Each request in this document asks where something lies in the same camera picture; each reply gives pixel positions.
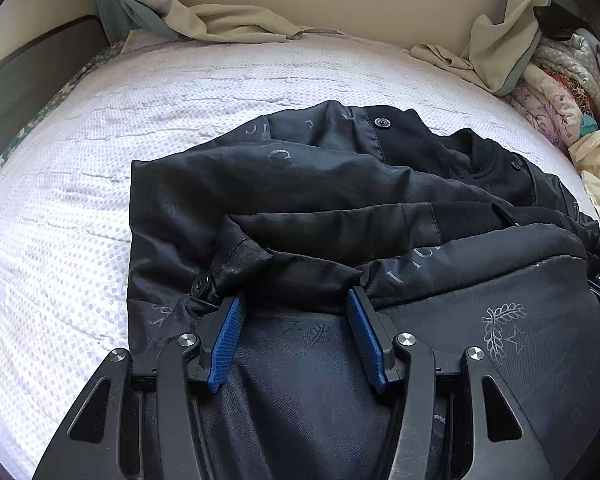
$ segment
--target pile of blankets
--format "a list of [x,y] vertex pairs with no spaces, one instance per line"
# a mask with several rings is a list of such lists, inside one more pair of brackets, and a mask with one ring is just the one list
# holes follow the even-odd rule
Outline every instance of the pile of blankets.
[[505,100],[571,158],[600,216],[600,42],[543,36]]

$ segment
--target pile of clothes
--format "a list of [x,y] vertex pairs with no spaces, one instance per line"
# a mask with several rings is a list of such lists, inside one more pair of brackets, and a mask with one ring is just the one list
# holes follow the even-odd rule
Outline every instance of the pile of clothes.
[[571,158],[600,216],[600,42],[557,4],[534,10],[542,38],[504,99]]

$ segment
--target white quilt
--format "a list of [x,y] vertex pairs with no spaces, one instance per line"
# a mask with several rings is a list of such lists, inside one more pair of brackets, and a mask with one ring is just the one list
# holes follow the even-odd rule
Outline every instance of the white quilt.
[[437,134],[468,126],[497,140],[560,176],[595,216],[570,161],[513,108],[403,50],[335,34],[152,42],[141,34],[86,76],[0,172],[0,460],[16,480],[32,477],[107,352],[126,346],[133,159],[284,108],[385,104],[415,108]]

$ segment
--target polka dot bedsheet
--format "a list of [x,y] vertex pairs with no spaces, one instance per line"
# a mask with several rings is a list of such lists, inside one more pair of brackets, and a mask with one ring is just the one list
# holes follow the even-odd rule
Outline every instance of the polka dot bedsheet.
[[471,127],[555,173],[596,216],[570,161],[513,108],[401,49],[337,34],[269,44],[135,33],[0,169],[0,460],[30,479],[104,356],[125,347],[130,163],[261,114],[334,99]]

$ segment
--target green floral sheet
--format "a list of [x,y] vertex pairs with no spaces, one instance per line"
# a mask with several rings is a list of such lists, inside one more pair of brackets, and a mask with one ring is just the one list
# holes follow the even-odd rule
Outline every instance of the green floral sheet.
[[54,95],[43,108],[40,110],[29,123],[21,129],[15,137],[11,140],[9,145],[0,155],[0,168],[3,167],[4,163],[9,160],[10,156],[16,150],[16,148],[20,145],[20,143],[33,131],[33,129],[38,126],[53,110],[58,108],[62,102],[67,98],[67,96],[74,90],[74,88],[78,85],[78,83],[84,78],[87,74],[90,74],[97,68],[106,65],[109,61],[114,59],[116,56],[120,54],[122,51],[122,47],[124,46],[124,41],[119,41],[113,44],[110,47],[105,48],[104,50],[97,53],[85,66],[83,66],[80,71],[74,75],[71,80],[64,85],[56,95]]

